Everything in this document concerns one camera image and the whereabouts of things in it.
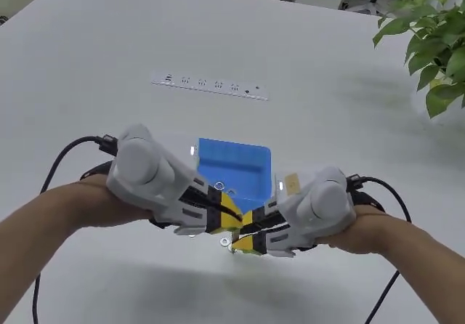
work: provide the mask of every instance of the hand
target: hand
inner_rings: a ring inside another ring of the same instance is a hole
[[[345,231],[317,239],[318,244],[328,244],[351,254],[380,254],[384,248],[386,224],[396,218],[372,206],[356,206],[357,220]]]
[[[120,201],[106,186],[105,175],[92,175],[79,182],[47,191],[69,197],[73,227],[112,227],[150,219],[153,213]]]

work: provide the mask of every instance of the power strip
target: power strip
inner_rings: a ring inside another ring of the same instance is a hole
[[[198,90],[201,92],[268,100],[266,90],[256,84],[205,78],[190,74],[155,72],[152,77],[152,83],[161,86],[174,86],[182,89]]]

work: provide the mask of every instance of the black cable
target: black cable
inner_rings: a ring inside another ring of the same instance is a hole
[[[390,191],[391,194],[395,197],[395,199],[399,203],[400,208],[402,209],[402,211],[403,211],[403,213],[405,215],[405,220],[407,222],[410,222],[410,223],[412,222],[411,216],[410,216],[410,214],[409,214],[409,212],[407,210],[407,206],[405,205],[402,198],[399,196],[399,193],[397,193],[396,190],[391,185],[389,185],[388,183],[384,182],[383,180],[377,179],[375,177],[361,177],[360,181],[362,183],[364,183],[364,182],[374,182],[374,183],[376,183],[378,185],[383,186],[388,191]],[[381,307],[381,305],[383,304],[384,299],[386,298],[387,294],[389,293],[389,291],[391,290],[392,286],[394,285],[395,281],[399,278],[399,276],[400,276],[400,272],[395,271],[394,275],[392,276],[390,281],[387,283],[386,288],[384,288],[384,290],[383,290],[381,296],[379,297],[378,301],[376,302],[375,306],[371,310],[371,313],[368,316],[368,318],[366,319],[365,324],[370,324],[371,323],[371,321],[375,317],[376,313],[378,312],[379,307]]]
[[[405,220],[407,222],[410,222],[410,223],[412,222],[412,218],[411,218],[410,214],[408,213],[407,206],[405,205],[402,198],[399,196],[399,193],[397,193],[397,191],[391,185],[389,185],[388,183],[384,182],[383,180],[377,179],[375,177],[362,177],[362,180],[363,180],[363,182],[374,182],[374,183],[376,183],[378,185],[383,186],[388,191],[390,191],[391,194],[397,200],[397,202],[399,202],[400,208],[402,209],[402,211],[403,211],[403,213],[405,215]]]
[[[47,191],[49,188],[50,182],[52,181],[52,178],[60,165],[60,162],[62,159],[70,152],[73,148],[75,148],[77,145],[80,145],[84,142],[95,142],[98,145],[101,145],[102,138],[100,137],[82,137],[80,139],[74,140],[72,143],[70,143],[68,146],[66,146],[58,155],[57,159],[53,162],[53,165],[49,171],[49,174],[46,176],[45,182],[42,185],[41,188],[41,194]],[[33,324],[39,324],[39,316],[37,315],[37,301],[39,300],[39,288],[41,285],[41,274],[36,278],[36,282],[34,284],[34,293],[33,293],[33,298],[32,298],[32,319],[33,319]]]

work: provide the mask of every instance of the white tabletop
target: white tabletop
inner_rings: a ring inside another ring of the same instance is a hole
[[[375,32],[375,17],[270,0],[36,0],[0,29],[0,217],[38,192],[72,139],[142,122],[161,138],[266,145],[275,169],[334,163],[385,179],[414,221],[465,254],[463,143],[412,112],[409,37],[375,51]],[[270,101],[150,84],[167,68],[265,85]],[[105,159],[75,149],[54,185]],[[394,271],[326,247],[231,255],[218,240],[147,222],[82,230],[44,270],[41,322],[363,323]],[[29,323],[30,305],[29,291],[7,322]],[[435,321],[400,280],[374,323]]]

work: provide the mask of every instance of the blue tray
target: blue tray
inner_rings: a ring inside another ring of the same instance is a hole
[[[245,214],[271,197],[271,151],[267,147],[199,139],[198,172],[226,192]]]

